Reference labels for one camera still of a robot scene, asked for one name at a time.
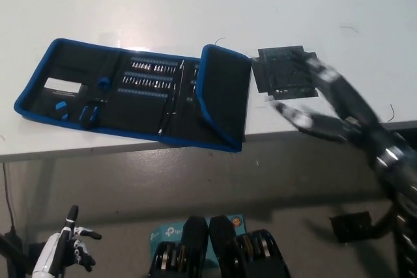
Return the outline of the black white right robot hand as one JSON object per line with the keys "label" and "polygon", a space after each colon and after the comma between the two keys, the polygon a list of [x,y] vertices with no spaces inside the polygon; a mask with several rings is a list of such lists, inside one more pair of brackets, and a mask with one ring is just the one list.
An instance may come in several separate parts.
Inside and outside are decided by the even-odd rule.
{"label": "black white right robot hand", "polygon": [[292,52],[291,60],[311,75],[314,85],[332,106],[337,117],[303,111],[283,102],[274,109],[299,131],[329,141],[348,141],[370,159],[390,163],[402,158],[398,137],[386,130],[358,91],[334,67],[307,53]]}

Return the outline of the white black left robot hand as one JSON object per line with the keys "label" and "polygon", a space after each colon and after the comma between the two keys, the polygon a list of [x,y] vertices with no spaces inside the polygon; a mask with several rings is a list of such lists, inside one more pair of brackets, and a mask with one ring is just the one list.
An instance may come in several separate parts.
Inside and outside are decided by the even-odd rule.
{"label": "white black left robot hand", "polygon": [[33,277],[64,277],[66,268],[80,265],[87,272],[93,270],[95,259],[90,255],[81,237],[101,240],[102,235],[85,227],[77,226],[79,207],[73,205],[63,228],[52,234],[43,246],[32,272]]}

